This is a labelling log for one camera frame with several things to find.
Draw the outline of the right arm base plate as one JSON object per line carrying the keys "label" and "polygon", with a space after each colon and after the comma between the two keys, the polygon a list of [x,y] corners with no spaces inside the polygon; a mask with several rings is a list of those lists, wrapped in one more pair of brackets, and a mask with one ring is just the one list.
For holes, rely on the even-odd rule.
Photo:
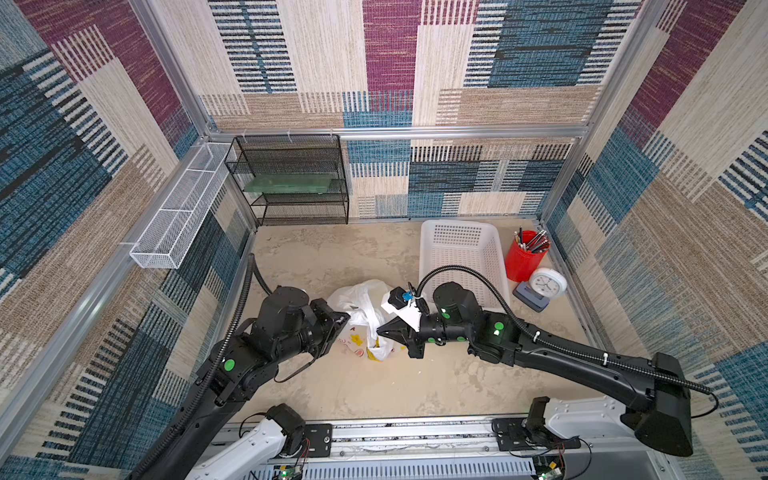
{"label": "right arm base plate", "polygon": [[560,438],[550,432],[542,422],[528,420],[522,417],[502,417],[491,421],[491,430],[494,434],[500,451],[513,452],[523,450],[559,450],[563,448],[579,449],[581,440],[577,437]]}

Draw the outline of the pens in cup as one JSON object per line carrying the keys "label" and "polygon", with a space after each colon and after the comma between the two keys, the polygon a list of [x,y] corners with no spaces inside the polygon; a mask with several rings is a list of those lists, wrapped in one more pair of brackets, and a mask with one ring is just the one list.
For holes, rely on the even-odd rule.
{"label": "pens in cup", "polygon": [[523,230],[519,228],[515,236],[515,245],[523,252],[539,254],[550,248],[549,234],[546,230]]}

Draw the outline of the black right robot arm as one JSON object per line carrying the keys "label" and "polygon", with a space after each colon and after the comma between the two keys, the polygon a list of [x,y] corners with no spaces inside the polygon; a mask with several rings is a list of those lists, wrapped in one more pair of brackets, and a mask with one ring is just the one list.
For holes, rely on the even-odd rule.
{"label": "black right robot arm", "polygon": [[475,294],[456,282],[440,285],[435,305],[397,287],[382,308],[391,320],[379,335],[420,359],[429,343],[464,342],[469,354],[491,364],[544,371],[601,392],[625,409],[619,421],[647,447],[678,457],[693,453],[690,389],[679,362],[601,351],[573,342],[506,313],[483,309]]}

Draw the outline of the white round clock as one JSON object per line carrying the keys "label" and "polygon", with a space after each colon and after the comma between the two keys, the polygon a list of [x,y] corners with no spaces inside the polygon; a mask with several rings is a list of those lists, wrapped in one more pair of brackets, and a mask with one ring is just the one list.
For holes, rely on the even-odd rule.
{"label": "white round clock", "polygon": [[513,290],[513,296],[525,306],[539,313],[550,302],[566,293],[568,282],[558,271],[551,268],[538,268],[527,281],[519,283]]}

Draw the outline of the red pen cup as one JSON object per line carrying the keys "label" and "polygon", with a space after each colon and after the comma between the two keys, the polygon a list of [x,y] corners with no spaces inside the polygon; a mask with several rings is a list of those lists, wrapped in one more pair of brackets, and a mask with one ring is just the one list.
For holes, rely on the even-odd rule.
{"label": "red pen cup", "polygon": [[517,283],[527,281],[531,274],[540,266],[548,250],[539,254],[523,252],[515,245],[514,238],[514,242],[505,259],[507,278]]}

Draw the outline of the white perforated plastic basket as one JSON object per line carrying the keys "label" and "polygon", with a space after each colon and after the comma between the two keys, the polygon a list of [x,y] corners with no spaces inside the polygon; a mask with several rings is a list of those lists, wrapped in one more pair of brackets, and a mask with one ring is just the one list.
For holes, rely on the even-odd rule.
{"label": "white perforated plastic basket", "polygon": [[[495,226],[474,221],[428,220],[421,226],[419,277],[445,265],[460,265],[484,276],[505,301],[510,300],[502,245]],[[434,290],[446,282],[456,282],[472,291],[485,310],[501,312],[498,299],[476,277],[461,271],[447,271],[433,277],[423,289],[423,297],[433,301]]]}

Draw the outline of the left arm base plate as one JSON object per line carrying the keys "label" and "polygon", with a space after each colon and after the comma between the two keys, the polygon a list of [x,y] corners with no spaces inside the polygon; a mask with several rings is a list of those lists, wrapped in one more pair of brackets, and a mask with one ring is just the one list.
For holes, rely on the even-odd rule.
{"label": "left arm base plate", "polygon": [[303,458],[329,458],[334,427],[331,423],[309,423],[302,430],[299,453]]}

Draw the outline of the white plastic bag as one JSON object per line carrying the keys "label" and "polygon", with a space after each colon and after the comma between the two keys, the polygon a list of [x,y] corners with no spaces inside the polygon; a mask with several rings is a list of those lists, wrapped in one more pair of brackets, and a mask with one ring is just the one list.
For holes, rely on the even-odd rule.
{"label": "white plastic bag", "polygon": [[383,362],[394,349],[393,340],[377,333],[380,326],[393,318],[381,307],[390,290],[383,281],[372,279],[339,288],[327,300],[333,310],[349,315],[337,342],[359,358]]}

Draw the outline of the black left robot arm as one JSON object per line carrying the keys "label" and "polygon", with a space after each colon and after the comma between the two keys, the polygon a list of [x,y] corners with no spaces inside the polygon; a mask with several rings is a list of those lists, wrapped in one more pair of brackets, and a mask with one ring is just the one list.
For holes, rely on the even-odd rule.
{"label": "black left robot arm", "polygon": [[277,287],[257,317],[214,346],[180,410],[129,477],[185,478],[230,419],[275,379],[281,363],[304,353],[326,355],[349,318],[299,288]]}

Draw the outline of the aluminium front rail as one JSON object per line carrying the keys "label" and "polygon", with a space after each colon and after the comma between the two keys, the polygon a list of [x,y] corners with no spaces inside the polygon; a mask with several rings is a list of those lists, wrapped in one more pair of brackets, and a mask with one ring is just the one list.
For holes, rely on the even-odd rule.
{"label": "aluminium front rail", "polygon": [[[285,405],[258,423],[228,424],[183,479],[681,479],[672,457],[620,423],[607,398],[536,401],[529,413],[309,422]],[[540,421],[582,446],[500,451],[491,421]],[[303,458],[302,430],[334,427],[329,458]]]}

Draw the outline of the green board on shelf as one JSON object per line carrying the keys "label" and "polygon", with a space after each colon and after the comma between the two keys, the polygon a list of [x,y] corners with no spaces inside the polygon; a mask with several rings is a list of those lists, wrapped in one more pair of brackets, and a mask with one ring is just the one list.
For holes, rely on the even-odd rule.
{"label": "green board on shelf", "polygon": [[254,177],[244,187],[245,192],[258,194],[326,193],[334,178],[317,174],[272,174]]}

